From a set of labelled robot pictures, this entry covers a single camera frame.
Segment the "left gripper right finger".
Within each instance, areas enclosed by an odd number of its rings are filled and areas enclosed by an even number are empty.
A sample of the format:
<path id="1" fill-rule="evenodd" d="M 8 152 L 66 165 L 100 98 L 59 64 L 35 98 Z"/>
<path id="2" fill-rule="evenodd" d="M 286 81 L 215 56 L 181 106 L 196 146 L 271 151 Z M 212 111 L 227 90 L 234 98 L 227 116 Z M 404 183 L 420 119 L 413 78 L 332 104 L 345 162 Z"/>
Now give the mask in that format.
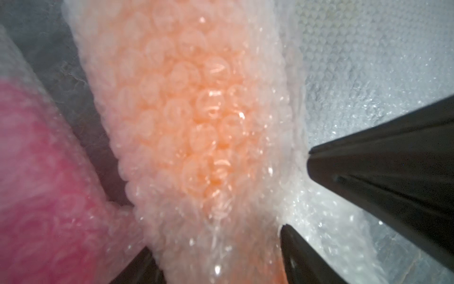
<path id="1" fill-rule="evenodd" d="M 280 241 L 289 284 L 346 284 L 291 225 L 282 226 Z"/>

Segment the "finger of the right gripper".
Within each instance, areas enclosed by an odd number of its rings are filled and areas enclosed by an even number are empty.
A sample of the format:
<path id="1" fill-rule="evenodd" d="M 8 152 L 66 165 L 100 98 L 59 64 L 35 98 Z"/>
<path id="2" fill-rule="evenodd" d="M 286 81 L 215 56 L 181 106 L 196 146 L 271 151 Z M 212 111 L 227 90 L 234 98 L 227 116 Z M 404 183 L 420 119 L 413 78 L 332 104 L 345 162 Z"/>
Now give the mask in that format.
<path id="1" fill-rule="evenodd" d="M 454 267 L 454 99 L 314 147 L 310 178 Z"/>

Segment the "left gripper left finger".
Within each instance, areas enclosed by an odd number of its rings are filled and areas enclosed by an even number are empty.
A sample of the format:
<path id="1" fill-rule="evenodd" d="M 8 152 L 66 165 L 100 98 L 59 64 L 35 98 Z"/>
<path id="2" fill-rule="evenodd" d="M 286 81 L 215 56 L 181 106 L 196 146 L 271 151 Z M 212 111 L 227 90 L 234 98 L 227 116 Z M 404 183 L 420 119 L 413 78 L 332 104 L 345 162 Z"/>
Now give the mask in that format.
<path id="1" fill-rule="evenodd" d="M 152 252 L 144 247 L 110 284 L 166 284 L 166 280 Z"/>

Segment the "bubble wrap of yellow glass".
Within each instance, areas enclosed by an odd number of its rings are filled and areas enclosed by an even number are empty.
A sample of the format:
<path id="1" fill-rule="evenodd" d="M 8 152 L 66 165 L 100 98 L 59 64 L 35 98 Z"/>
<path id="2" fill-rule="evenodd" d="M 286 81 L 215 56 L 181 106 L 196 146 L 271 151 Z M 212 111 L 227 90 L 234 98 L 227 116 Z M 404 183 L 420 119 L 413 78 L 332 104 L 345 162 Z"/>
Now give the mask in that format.
<path id="1" fill-rule="evenodd" d="M 450 96 L 452 1 L 277 1 L 287 62 L 305 97 L 291 224 L 351 284 L 451 284 L 454 275 L 363 209 L 307 176 L 307 151 Z"/>

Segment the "orange wine glass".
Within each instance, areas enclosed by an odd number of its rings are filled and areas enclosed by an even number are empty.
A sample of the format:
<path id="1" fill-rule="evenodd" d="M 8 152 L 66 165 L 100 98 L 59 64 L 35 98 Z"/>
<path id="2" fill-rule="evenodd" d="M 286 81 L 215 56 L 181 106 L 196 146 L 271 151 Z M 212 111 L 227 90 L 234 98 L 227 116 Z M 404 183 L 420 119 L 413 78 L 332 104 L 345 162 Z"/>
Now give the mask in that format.
<path id="1" fill-rule="evenodd" d="M 253 23 L 151 38 L 110 104 L 127 197 L 170 284 L 284 284 L 279 37 Z"/>

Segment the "bubble wrap of orange glass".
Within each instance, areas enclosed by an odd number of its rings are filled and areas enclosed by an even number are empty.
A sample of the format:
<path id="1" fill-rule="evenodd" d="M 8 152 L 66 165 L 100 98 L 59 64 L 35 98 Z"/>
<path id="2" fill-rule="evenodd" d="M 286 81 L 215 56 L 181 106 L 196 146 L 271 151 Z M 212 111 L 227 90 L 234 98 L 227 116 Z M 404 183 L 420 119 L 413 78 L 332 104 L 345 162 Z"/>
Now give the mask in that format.
<path id="1" fill-rule="evenodd" d="M 169 284 L 286 284 L 292 223 L 383 284 L 361 210 L 306 171 L 294 1 L 65 1 L 125 193 Z"/>

